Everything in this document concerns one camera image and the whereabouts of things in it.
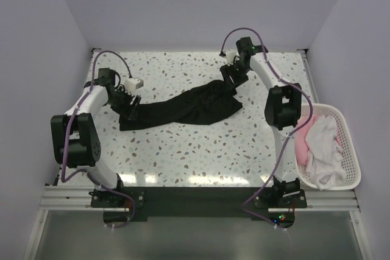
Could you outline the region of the black t-shirt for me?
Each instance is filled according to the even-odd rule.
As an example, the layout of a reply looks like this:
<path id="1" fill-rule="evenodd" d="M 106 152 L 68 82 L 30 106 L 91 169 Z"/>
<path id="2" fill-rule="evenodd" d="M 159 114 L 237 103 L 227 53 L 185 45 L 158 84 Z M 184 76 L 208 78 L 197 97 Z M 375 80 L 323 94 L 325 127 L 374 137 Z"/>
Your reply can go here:
<path id="1" fill-rule="evenodd" d="M 213 80 L 163 102 L 140 104 L 136 119 L 120 118 L 119 129 L 144 130 L 170 123 L 211 125 L 234 115 L 243 105 L 226 90 L 222 80 Z"/>

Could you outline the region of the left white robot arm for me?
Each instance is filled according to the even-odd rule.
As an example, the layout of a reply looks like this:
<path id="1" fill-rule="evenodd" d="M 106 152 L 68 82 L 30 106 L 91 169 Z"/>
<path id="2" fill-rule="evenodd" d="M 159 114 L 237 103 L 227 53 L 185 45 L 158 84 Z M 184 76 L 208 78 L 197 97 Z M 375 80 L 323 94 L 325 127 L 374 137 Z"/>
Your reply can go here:
<path id="1" fill-rule="evenodd" d="M 125 202 L 126 191 L 119 187 L 119 175 L 102 159 L 94 118 L 106 105 L 122 118 L 135 118 L 141 101 L 137 90 L 143 85 L 140 78 L 121 80 L 115 70 L 102 68 L 96 79 L 85 84 L 71 109 L 51 118 L 54 157 L 62 166 L 61 182 L 83 173 L 98 191 L 105 191 L 104 198 L 109 204 L 121 206 Z"/>

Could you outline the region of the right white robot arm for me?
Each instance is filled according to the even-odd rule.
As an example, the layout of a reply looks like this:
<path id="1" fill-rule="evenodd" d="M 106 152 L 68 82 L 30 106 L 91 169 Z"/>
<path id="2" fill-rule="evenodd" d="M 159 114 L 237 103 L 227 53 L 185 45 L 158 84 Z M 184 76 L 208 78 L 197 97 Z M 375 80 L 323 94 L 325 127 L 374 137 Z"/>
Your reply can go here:
<path id="1" fill-rule="evenodd" d="M 265 184 L 256 193 L 255 199 L 267 206 L 284 207 L 300 192 L 300 181 L 296 171 L 294 135 L 301 117 L 302 93 L 298 83 L 290 84 L 272 64 L 263 45 L 254 45 L 251 38 L 244 37 L 236 42 L 237 51 L 220 51 L 226 64 L 220 68 L 228 90 L 235 90 L 248 81 L 247 73 L 253 71 L 268 90 L 264 107 L 264 118 L 274 135 L 277 162 Z"/>

